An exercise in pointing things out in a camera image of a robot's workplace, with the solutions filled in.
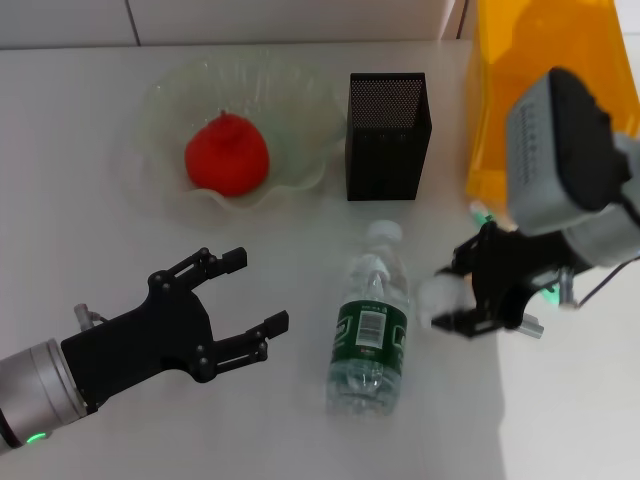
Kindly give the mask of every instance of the white tabletop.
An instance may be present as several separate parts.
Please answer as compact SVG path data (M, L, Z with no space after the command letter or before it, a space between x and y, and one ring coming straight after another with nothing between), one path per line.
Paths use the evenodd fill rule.
M640 38L627 45L640 78ZM107 318L136 307L150 273L202 246L249 253L248 268L197 291L214 337L291 316L268 362L206 385L159 375L4 456L0 478L638 478L637 267L580 313L534 300L540 341L503 332L468 342L411 322L395 414L372 424L325 414L340 281L368 222L404 227L414 285L476 230L463 195L470 45L274 47L322 69L345 107L351 72L426 72L433 134L415 202L348 203L338 159L318 188L258 212L161 211L135 188L126 145L136 107L169 68L242 48L0 52L0 357L75 334L76 303ZM601 277L581 278L578 295Z

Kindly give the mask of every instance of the black mesh pen holder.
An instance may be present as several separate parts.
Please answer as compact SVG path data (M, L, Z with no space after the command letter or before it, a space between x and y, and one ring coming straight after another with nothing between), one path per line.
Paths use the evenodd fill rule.
M348 200L415 200L430 137L423 73L351 74Z

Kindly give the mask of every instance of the white bottle cap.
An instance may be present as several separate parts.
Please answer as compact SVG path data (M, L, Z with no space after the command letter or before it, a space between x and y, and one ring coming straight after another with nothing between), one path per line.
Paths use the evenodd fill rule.
M395 242L401 242L402 227L390 220L377 220L369 225L367 239L373 240L378 237L387 237Z

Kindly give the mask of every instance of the water bottle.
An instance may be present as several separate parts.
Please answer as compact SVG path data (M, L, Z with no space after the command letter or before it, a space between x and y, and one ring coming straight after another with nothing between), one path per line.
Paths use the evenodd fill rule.
M395 251L401 240L398 224L374 222L353 261L329 367L331 413L388 415L396 405L409 315L406 271Z

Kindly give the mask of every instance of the white wall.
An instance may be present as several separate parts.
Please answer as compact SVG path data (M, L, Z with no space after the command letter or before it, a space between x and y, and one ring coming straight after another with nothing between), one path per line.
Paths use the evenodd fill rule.
M640 0L615 0L622 33L640 34Z
M0 48L135 45L124 0L0 0Z
M437 39L454 0L131 0L143 45Z

